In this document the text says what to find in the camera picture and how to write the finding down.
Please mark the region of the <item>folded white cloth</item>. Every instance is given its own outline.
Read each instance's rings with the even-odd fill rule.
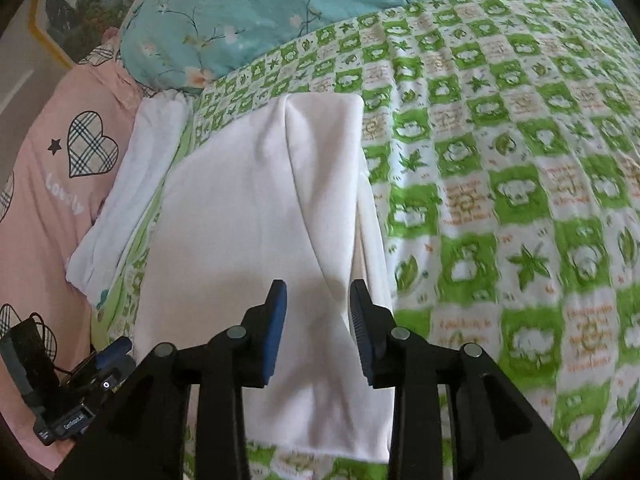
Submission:
[[[355,95],[283,96],[170,171],[133,339],[139,360],[159,342],[206,343],[285,280],[275,374],[244,390],[247,437],[383,462],[394,394],[367,385],[347,316],[355,278],[391,302],[362,107]]]
[[[116,277],[120,257],[171,165],[192,105],[193,98],[175,90],[140,103],[113,189],[66,268],[66,280],[93,306]]]

